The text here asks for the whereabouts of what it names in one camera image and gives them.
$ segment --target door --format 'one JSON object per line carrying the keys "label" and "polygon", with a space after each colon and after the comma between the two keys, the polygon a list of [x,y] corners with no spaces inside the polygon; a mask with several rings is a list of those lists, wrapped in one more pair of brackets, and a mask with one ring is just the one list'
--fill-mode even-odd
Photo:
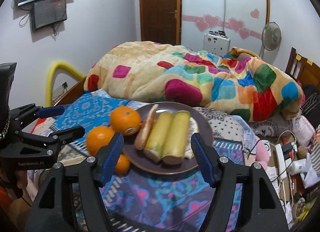
{"label": "door", "polygon": [[176,44],[177,0],[140,0],[141,39]]}

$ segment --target wooden headboard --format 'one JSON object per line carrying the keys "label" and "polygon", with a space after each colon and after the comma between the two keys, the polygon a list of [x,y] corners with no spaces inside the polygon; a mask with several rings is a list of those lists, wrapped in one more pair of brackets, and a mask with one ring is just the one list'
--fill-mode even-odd
{"label": "wooden headboard", "polygon": [[285,73],[302,84],[312,84],[320,93],[320,68],[310,59],[296,53],[292,47]]}

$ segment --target white box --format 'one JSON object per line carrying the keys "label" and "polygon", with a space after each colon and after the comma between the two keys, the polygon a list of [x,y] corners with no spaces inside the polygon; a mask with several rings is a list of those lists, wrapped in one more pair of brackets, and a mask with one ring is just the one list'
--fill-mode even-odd
{"label": "white box", "polygon": [[230,38],[215,34],[204,34],[203,50],[218,56],[224,56],[229,52]]}

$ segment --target brown plate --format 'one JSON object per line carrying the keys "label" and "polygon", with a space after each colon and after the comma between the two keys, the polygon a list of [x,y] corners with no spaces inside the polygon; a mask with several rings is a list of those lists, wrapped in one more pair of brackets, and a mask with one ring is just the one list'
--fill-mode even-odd
{"label": "brown plate", "polygon": [[[184,104],[180,104],[176,102],[158,102],[158,103],[148,104],[146,106],[143,106],[137,109],[137,111],[141,116],[141,121],[143,121],[148,116],[148,113],[154,104],[159,104],[159,108],[157,110],[157,116],[159,116],[160,113],[163,111],[171,111],[174,113],[180,110],[189,111],[191,117],[193,117],[196,120],[199,128],[199,133],[203,137],[205,143],[207,145],[213,144],[212,130],[208,121],[205,119],[205,117],[201,113]],[[136,138],[136,135],[137,134],[124,137],[123,153],[127,157],[129,157],[129,160],[131,161],[131,163],[137,166],[138,168],[154,174],[180,174],[180,173],[190,171],[198,166],[195,157],[193,157],[191,160],[184,158],[184,160],[182,161],[182,164],[178,166],[166,166],[166,165],[163,165],[161,162],[158,164],[154,163],[153,161],[151,161],[150,159],[144,156],[143,151],[139,151],[135,149],[134,140]]]}

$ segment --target plush toy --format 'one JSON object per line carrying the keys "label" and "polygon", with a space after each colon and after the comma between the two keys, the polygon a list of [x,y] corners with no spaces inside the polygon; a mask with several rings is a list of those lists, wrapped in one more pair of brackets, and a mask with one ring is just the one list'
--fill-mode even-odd
{"label": "plush toy", "polygon": [[262,167],[266,170],[268,166],[268,162],[270,160],[268,150],[264,145],[263,141],[259,141],[256,145],[256,161],[262,165]]}

